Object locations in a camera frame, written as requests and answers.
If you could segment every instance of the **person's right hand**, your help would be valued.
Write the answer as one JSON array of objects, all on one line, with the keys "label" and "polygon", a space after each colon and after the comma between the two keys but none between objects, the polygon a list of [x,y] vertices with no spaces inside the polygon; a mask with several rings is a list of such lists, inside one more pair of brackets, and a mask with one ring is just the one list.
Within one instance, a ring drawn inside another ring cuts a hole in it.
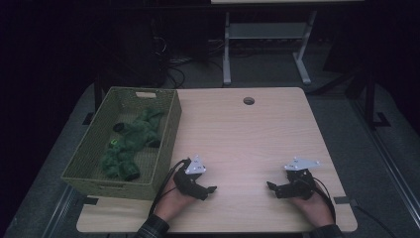
[{"label": "person's right hand", "polygon": [[292,197],[289,200],[303,212],[309,222],[316,228],[335,224],[330,208],[317,192],[314,192],[307,200],[300,197]]}]

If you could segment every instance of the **hand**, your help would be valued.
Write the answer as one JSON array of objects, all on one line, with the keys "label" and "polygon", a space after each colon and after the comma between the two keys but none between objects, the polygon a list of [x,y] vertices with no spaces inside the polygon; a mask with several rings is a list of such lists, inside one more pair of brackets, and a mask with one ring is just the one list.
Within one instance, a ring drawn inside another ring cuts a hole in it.
[{"label": "hand", "polygon": [[197,199],[182,194],[176,187],[173,181],[173,176],[167,182],[166,187],[163,190],[164,196],[157,203],[154,214],[160,217],[165,222],[169,222],[172,218],[178,215],[185,207],[192,204]]},{"label": "hand", "polygon": [[292,197],[289,200],[303,212],[309,222],[316,228],[335,224],[330,208],[317,192],[314,192],[307,200],[300,197]]}]

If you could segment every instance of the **sleeve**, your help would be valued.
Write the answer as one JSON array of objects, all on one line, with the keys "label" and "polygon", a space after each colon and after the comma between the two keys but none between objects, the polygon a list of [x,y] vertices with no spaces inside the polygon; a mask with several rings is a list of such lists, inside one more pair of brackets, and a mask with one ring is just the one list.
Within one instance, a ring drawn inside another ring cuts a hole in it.
[{"label": "sleeve", "polygon": [[133,238],[162,238],[169,229],[169,225],[160,217],[152,215],[140,227]]},{"label": "sleeve", "polygon": [[309,233],[310,238],[344,238],[342,231],[337,225],[327,225],[316,228]]}]

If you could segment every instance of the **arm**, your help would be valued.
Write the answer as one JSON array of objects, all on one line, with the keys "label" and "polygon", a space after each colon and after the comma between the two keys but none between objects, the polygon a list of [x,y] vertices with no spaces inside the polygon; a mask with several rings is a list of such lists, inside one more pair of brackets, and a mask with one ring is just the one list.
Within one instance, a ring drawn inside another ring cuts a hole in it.
[{"label": "arm", "polygon": [[340,228],[335,224],[331,211],[321,195],[314,192],[304,200],[299,197],[289,198],[296,205],[308,221],[315,227],[310,233],[311,238],[343,238]]},{"label": "arm", "polygon": [[162,194],[154,214],[142,225],[134,238],[163,237],[169,229],[167,223],[196,200],[192,196],[182,194],[176,188],[173,177],[167,183]]}]

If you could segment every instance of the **metal stand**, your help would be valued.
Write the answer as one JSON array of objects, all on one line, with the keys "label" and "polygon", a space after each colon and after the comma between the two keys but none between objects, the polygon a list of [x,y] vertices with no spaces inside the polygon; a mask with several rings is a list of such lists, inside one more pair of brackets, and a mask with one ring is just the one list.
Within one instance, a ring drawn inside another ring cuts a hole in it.
[{"label": "metal stand", "polygon": [[366,101],[365,101],[365,120],[370,128],[374,131],[376,127],[389,127],[391,126],[385,115],[381,112],[377,112],[377,117],[379,121],[374,121],[374,75],[372,72],[367,76],[367,92],[366,92]]},{"label": "metal stand", "polygon": [[302,39],[298,52],[293,53],[300,77],[304,84],[310,84],[306,67],[302,61],[303,55],[311,35],[316,11],[312,11],[306,23],[230,23],[229,12],[225,22],[225,53],[223,55],[223,83],[230,85],[231,67],[229,61],[230,39]]}]

